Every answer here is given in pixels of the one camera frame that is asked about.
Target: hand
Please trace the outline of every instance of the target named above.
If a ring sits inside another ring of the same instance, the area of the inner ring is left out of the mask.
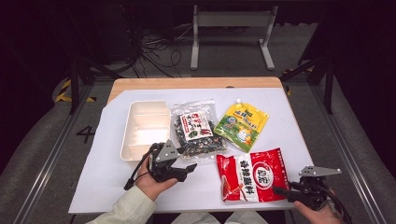
[[[335,216],[328,204],[319,211],[311,210],[305,206],[305,204],[298,201],[294,202],[294,207],[303,214],[303,216],[308,218],[311,224],[342,224],[341,220]]]
[[[147,157],[137,172],[137,176],[140,176],[136,179],[136,185],[152,200],[155,201],[160,193],[163,191],[172,188],[176,183],[177,179],[168,179],[162,183],[157,183],[148,170],[149,157]]]

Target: green and yellow snack bag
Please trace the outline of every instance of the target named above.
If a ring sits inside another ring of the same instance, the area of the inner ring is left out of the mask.
[[[267,113],[237,100],[228,108],[214,132],[248,153],[268,119]]]

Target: white sleeve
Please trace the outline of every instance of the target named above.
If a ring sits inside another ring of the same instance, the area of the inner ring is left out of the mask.
[[[113,210],[102,214],[89,224],[134,223],[145,224],[157,204],[140,188],[133,186],[113,205]]]

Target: red and white bag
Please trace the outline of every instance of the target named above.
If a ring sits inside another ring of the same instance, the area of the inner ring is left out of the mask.
[[[285,199],[272,186],[289,189],[280,148],[235,158],[217,155],[223,201],[271,202]]]

